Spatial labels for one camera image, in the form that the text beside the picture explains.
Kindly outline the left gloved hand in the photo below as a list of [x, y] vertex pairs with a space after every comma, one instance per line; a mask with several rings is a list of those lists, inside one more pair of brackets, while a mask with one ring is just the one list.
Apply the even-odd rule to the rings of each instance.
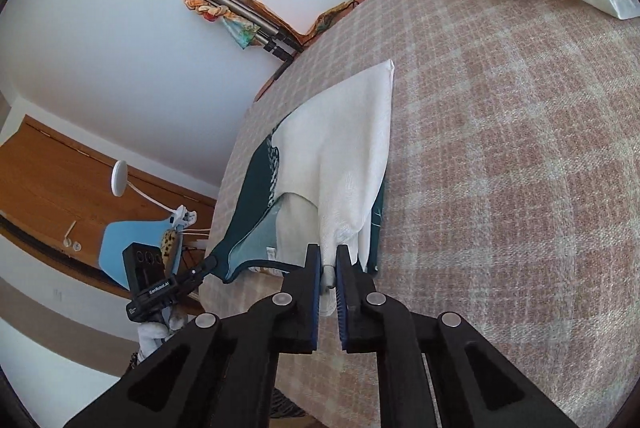
[[178, 330], [189, 321], [189, 315], [183, 307], [166, 308], [160, 314], [160, 322], [150, 321], [140, 323], [137, 327], [139, 349], [137, 362], [141, 363], [149, 358], [162, 344], [165, 344]]

